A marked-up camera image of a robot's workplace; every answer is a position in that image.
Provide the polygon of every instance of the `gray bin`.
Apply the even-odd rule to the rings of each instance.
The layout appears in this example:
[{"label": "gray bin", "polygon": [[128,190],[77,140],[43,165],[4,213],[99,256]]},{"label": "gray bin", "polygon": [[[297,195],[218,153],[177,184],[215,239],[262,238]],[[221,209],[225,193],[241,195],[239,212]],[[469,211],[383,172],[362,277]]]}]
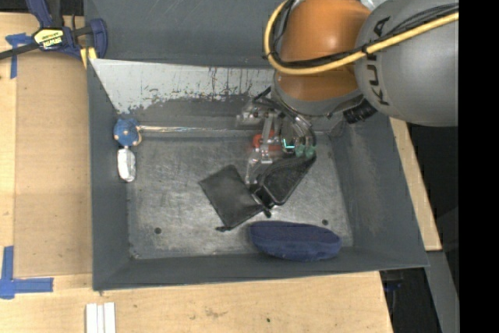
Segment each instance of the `gray bin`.
[{"label": "gray bin", "polygon": [[[317,162],[272,211],[274,219],[326,225],[342,236],[335,259],[300,263],[258,253],[247,225],[262,214],[233,231],[215,230],[221,221],[197,182],[228,164],[244,174],[255,131],[236,126],[235,116],[271,79],[261,36],[281,1],[85,0],[86,19],[104,19],[110,40],[109,59],[87,69],[94,289],[427,265],[391,124],[379,114],[353,126],[340,115],[314,120]],[[181,90],[168,84],[172,70]],[[211,92],[196,91],[214,71],[226,89],[214,83]],[[232,87],[235,77],[240,84]],[[133,148],[137,178],[125,183],[112,137],[124,115],[206,131],[144,136]]]}]

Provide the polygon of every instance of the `wooden board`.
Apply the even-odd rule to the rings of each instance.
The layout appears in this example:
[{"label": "wooden board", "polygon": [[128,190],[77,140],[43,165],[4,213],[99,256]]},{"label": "wooden board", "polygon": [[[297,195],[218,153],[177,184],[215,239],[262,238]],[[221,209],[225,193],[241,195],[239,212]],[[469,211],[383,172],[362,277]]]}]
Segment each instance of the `wooden board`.
[{"label": "wooden board", "polygon": [[114,302],[118,333],[392,332],[376,272],[269,282],[92,292],[89,275],[53,294],[0,302],[0,332],[84,332],[87,303]]},{"label": "wooden board", "polygon": [[[38,28],[30,14],[2,13],[0,19],[1,38],[31,34]],[[83,24],[83,18],[76,24]],[[9,66],[10,60],[2,62],[3,73]],[[17,90],[2,91],[2,96],[11,95],[2,99],[2,108],[8,110],[2,118],[10,121],[2,123],[2,129],[8,126],[7,138],[12,142],[12,121],[16,119],[14,275],[91,272],[87,78],[83,64],[69,56],[31,51],[18,57],[18,76],[9,83],[16,84]],[[12,143],[4,148],[8,153],[2,158],[12,157]],[[9,216],[12,164],[5,173],[2,181],[11,194],[2,193],[0,212]],[[5,239],[0,244],[12,244],[12,217],[10,227],[3,226],[0,233]],[[7,229],[10,237],[3,232]]]},{"label": "wooden board", "polygon": [[430,200],[424,186],[407,124],[400,119],[391,119],[391,128],[395,135],[396,146],[400,154],[402,168],[426,251],[442,250],[434,214],[431,210]]},{"label": "wooden board", "polygon": [[[18,14],[0,13],[0,51],[11,48],[5,40],[8,33],[16,33]],[[16,149],[16,81],[10,79],[10,59],[0,60],[0,245],[11,245],[14,212],[14,154]]]}]

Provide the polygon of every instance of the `blue clamp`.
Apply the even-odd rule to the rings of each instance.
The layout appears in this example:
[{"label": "blue clamp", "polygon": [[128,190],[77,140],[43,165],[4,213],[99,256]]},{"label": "blue clamp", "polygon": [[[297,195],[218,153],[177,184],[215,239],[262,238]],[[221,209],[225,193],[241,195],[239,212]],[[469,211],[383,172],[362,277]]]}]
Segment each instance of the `blue clamp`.
[{"label": "blue clamp", "polygon": [[[7,41],[8,44],[12,46],[12,48],[17,48],[21,44],[33,43],[32,37],[26,35],[25,33],[7,35],[5,37],[5,40]],[[12,80],[16,78],[16,76],[17,76],[17,55],[13,55],[10,61],[10,79]]]},{"label": "blue clamp", "polygon": [[14,279],[14,246],[3,249],[0,299],[13,299],[16,294],[29,292],[53,292],[54,278]]},{"label": "blue clamp", "polygon": [[[42,51],[57,51],[81,60],[81,46],[76,43],[74,35],[78,30],[71,31],[68,27],[63,26],[64,22],[59,10],[60,0],[26,0],[26,4],[30,13],[37,18],[40,30],[49,29],[47,32],[50,33],[50,28],[54,28],[54,30],[63,32],[61,40],[57,44],[46,46],[39,43],[39,49]],[[90,29],[85,33],[94,35],[95,51],[99,58],[104,57],[108,50],[108,35],[104,21],[102,19],[92,19]]]}]

